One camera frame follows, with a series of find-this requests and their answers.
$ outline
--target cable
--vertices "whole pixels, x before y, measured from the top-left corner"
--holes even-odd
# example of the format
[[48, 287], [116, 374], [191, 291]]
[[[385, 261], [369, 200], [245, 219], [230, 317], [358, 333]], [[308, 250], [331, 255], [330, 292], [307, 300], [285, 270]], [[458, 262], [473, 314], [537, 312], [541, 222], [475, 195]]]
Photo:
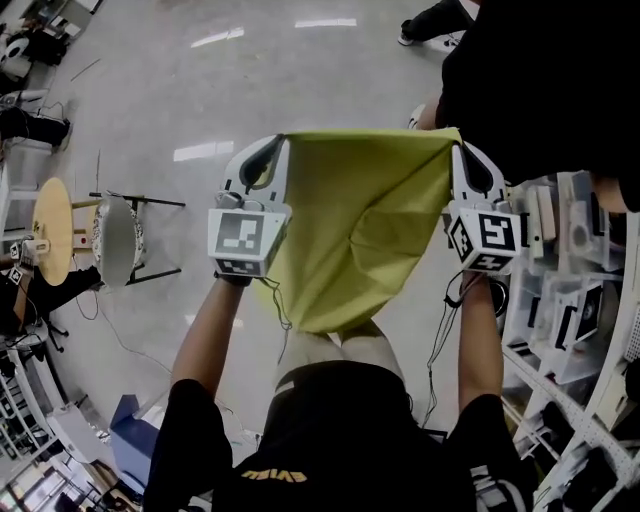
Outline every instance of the cable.
[[[73, 264], [76, 267], [76, 270], [78, 270], [78, 262], [76, 261], [76, 257], [75, 255], [73, 256]], [[84, 317], [85, 320], [89, 320], [89, 321], [93, 321], [96, 318], [98, 318], [98, 313], [100, 312], [100, 306], [98, 306], [98, 294], [95, 290], [91, 290], [93, 292], [93, 298], [96, 300], [96, 314], [93, 315], [93, 317], [88, 317], [84, 311], [82, 311], [82, 308], [80, 307], [80, 301], [78, 301], [78, 296], [76, 295], [76, 304], [78, 305], [78, 309], [80, 310], [80, 314]]]
[[113, 331], [113, 334], [115, 335], [116, 339], [118, 340], [118, 343], [120, 344], [120, 346], [125, 349], [127, 352], [131, 352], [132, 354], [137, 354], [139, 356], [145, 357], [151, 361], [153, 361], [154, 363], [156, 363], [158, 366], [161, 366], [168, 374], [171, 374], [171, 370], [169, 370], [169, 368], [167, 368], [165, 365], [163, 365], [160, 361], [158, 361], [157, 359], [151, 357], [148, 354], [145, 354], [144, 352], [138, 352], [137, 350], [133, 350], [127, 346], [125, 346], [124, 343], [122, 343], [122, 340], [120, 339], [120, 336], [118, 335], [118, 331], [116, 331], [116, 328], [113, 326], [113, 324], [111, 323], [111, 320], [109, 320], [109, 317], [107, 315], [104, 314], [104, 311], [102, 311], [102, 309], [100, 308], [100, 303], [98, 303], [98, 310], [100, 311], [100, 313], [102, 313], [102, 316], [104, 317], [104, 319], [107, 321], [107, 323], [109, 324], [109, 326], [111, 327], [111, 330]]
[[278, 364], [280, 364], [280, 361], [282, 361], [282, 356], [284, 355], [284, 351], [287, 349], [287, 343], [289, 342], [289, 331], [293, 328], [293, 324], [287, 317], [287, 313], [284, 309], [284, 300], [282, 298], [282, 291], [280, 290], [280, 283], [278, 281], [274, 281], [273, 279], [269, 279], [268, 277], [263, 277], [258, 280], [273, 292], [273, 303], [276, 305], [276, 309], [278, 310], [278, 320], [280, 322], [280, 327], [282, 327], [282, 329], [284, 330], [284, 343], [282, 344], [282, 350], [280, 351], [280, 356], [278, 357]]
[[481, 278], [481, 275], [477, 274], [471, 279], [471, 281], [467, 284], [467, 286], [465, 286], [464, 288], [461, 287], [460, 298], [457, 301], [458, 305], [455, 306], [454, 308], [452, 308], [451, 311], [449, 311], [449, 316], [447, 316], [447, 309], [449, 308], [448, 300], [450, 299], [450, 297], [449, 297], [449, 288], [451, 288], [451, 284], [458, 278], [458, 276], [460, 276], [462, 274], [462, 272], [463, 271], [461, 270], [460, 272], [456, 273], [451, 278], [451, 280], [447, 284], [447, 288], [445, 290], [444, 309], [442, 311], [442, 316], [440, 317], [440, 323], [438, 324], [438, 330], [436, 331], [436, 336], [435, 336], [435, 339], [433, 341], [433, 348], [431, 349], [431, 356], [429, 357], [429, 360], [427, 361], [427, 370], [428, 370], [428, 374], [429, 374], [429, 404], [427, 406], [427, 411], [426, 411], [424, 419], [422, 421], [421, 428], [425, 428], [426, 427], [427, 421], [429, 421], [429, 418], [431, 417], [431, 413], [435, 410], [435, 408], [438, 405], [438, 396], [436, 395], [436, 391], [435, 391], [434, 386], [433, 386], [433, 364], [438, 359], [438, 356], [440, 356], [440, 353], [442, 352], [442, 349], [444, 348], [444, 345], [445, 345], [445, 343], [447, 341], [447, 338], [449, 337], [449, 334], [451, 333], [451, 329], [453, 329], [453, 324], [455, 323], [455, 319], [456, 319], [456, 316], [458, 314], [458, 310], [460, 309], [460, 305], [461, 305], [464, 297], [467, 295], [467, 293], [469, 293], [469, 290], [473, 286], [475, 286], [475, 284]]

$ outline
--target black clothing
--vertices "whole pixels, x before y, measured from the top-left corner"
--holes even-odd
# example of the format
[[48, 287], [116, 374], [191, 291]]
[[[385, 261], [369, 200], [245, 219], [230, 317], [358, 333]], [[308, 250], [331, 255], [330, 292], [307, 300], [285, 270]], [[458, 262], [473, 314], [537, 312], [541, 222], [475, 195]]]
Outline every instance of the black clothing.
[[18, 107], [0, 112], [0, 138], [13, 137], [39, 140], [56, 147], [69, 133], [69, 121], [33, 117]]
[[[342, 509], [350, 502], [364, 509], [426, 500], [430, 510], [464, 511], [476, 509], [469, 464], [522, 482], [496, 396], [470, 404], [441, 445], [416, 425], [402, 380], [384, 368], [316, 363], [293, 370], [286, 383], [292, 387], [274, 398], [259, 449], [232, 468], [211, 395], [196, 381], [177, 382], [151, 461], [145, 510], [175, 511], [213, 488], [213, 508], [221, 510], [246, 510], [249, 503]], [[531, 508], [533, 490], [528, 494]]]
[[[87, 270], [69, 272], [64, 282], [59, 286], [51, 286], [44, 280], [38, 267], [34, 270], [33, 279], [27, 289], [25, 325], [34, 323], [38, 317], [58, 309], [70, 300], [73, 300], [82, 292], [98, 284], [102, 278], [95, 267]], [[18, 286], [13, 284], [4, 274], [0, 274], [0, 334], [5, 336], [18, 336], [20, 320], [13, 311], [18, 295]], [[37, 315], [33, 305], [38, 309]]]
[[[421, 14], [421, 33], [447, 32], [456, 19], [461, 27], [453, 3]], [[444, 61], [437, 126], [457, 127], [512, 185], [586, 170], [617, 178], [627, 207], [640, 210], [640, 174], [625, 142], [637, 132], [635, 18], [621, 11], [579, 0], [483, 0]], [[414, 22], [408, 28], [413, 37]], [[616, 50], [601, 41], [616, 41]]]
[[412, 20], [405, 21], [402, 32], [407, 39], [429, 41], [434, 37], [468, 30], [472, 24], [473, 19], [460, 0], [441, 0]]
[[7, 46], [24, 37], [29, 40], [29, 45], [22, 55], [30, 60], [42, 62], [47, 66], [57, 66], [67, 54], [67, 45], [42, 29], [29, 29], [14, 34], [7, 39]]

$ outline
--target wooden round table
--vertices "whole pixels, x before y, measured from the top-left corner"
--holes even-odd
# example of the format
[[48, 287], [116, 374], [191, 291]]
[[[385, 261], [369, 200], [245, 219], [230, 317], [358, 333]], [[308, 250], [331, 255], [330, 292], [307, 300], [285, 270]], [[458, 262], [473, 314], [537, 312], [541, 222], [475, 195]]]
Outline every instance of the wooden round table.
[[72, 203], [67, 187], [59, 178], [51, 178], [40, 190], [33, 210], [32, 229], [36, 240], [49, 240], [49, 252], [38, 256], [38, 268], [51, 286], [58, 286], [67, 278], [74, 252], [91, 252], [90, 248], [73, 246], [73, 235], [85, 233], [84, 229], [73, 229], [73, 210], [97, 203], [99, 201]]

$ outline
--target floor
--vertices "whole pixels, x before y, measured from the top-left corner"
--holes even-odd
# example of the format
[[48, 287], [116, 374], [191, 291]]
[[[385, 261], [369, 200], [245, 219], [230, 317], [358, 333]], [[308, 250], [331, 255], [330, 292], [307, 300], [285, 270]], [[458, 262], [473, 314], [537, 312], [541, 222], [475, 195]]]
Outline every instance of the floor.
[[[437, 97], [443, 55], [402, 47], [396, 38], [404, 19], [432, 3], [105, 0], [57, 69], [47, 98], [47, 105], [66, 105], [74, 123], [55, 174], [76, 200], [110, 190], [187, 207], [145, 206], [143, 213], [149, 271], [180, 266], [181, 274], [103, 290], [100, 312], [94, 294], [85, 293], [79, 305], [89, 318], [97, 313], [93, 321], [75, 302], [56, 315], [71, 332], [56, 356], [59, 373], [76, 393], [89, 395], [104, 419], [122, 394], [144, 402], [168, 389], [167, 370], [125, 351], [116, 336], [171, 366], [213, 283], [207, 209], [233, 153], [285, 130], [406, 126], [418, 103]], [[346, 21], [295, 26], [328, 19]], [[210, 36], [214, 41], [203, 41]], [[225, 144], [217, 152], [208, 146], [202, 158], [183, 159], [197, 150], [176, 153], [212, 142]], [[396, 351], [417, 418], [428, 403], [426, 362], [453, 273], [439, 230], [403, 292], [376, 318]], [[251, 291], [236, 324], [219, 398], [235, 411], [230, 421], [261, 432], [283, 333]], [[449, 428], [456, 418], [457, 334], [456, 327], [435, 367], [433, 428]]]

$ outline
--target black t-shirt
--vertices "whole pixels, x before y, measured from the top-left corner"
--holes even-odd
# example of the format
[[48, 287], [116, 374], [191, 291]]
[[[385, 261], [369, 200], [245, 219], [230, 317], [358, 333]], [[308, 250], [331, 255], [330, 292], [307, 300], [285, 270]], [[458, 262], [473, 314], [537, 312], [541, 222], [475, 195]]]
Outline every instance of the black t-shirt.
[[274, 398], [259, 449], [236, 468], [212, 397], [196, 381], [176, 383], [145, 510], [178, 510], [211, 489], [214, 510], [351, 502], [475, 510], [469, 469], [482, 464], [521, 486], [519, 457], [496, 396], [470, 404], [441, 445], [416, 425], [402, 381], [386, 369], [331, 361], [294, 370], [282, 383], [290, 389]]
[[[16, 336], [19, 334], [20, 319], [13, 311], [18, 296], [18, 287], [0, 272], [0, 335]], [[33, 306], [27, 304], [27, 312]]]
[[443, 64], [438, 124], [514, 185], [586, 170], [618, 178], [639, 209], [635, 23], [619, 2], [483, 0]]

